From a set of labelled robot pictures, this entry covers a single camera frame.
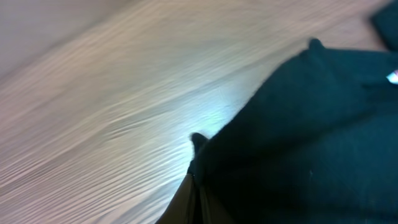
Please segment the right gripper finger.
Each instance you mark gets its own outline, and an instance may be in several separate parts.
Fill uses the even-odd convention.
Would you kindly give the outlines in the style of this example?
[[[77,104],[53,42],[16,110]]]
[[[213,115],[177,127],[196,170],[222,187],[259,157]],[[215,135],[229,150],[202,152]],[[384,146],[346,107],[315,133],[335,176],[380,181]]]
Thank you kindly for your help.
[[[216,224],[214,199],[208,187],[196,186],[187,174],[156,224]]]

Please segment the black t-shirt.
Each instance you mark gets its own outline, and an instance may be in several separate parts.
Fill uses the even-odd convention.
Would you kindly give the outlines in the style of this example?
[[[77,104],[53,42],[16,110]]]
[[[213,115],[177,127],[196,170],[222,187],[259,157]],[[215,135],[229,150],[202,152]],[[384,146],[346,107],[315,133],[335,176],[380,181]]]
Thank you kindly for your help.
[[[397,222],[397,2],[371,22],[385,52],[312,39],[196,149],[196,184],[238,223]]]

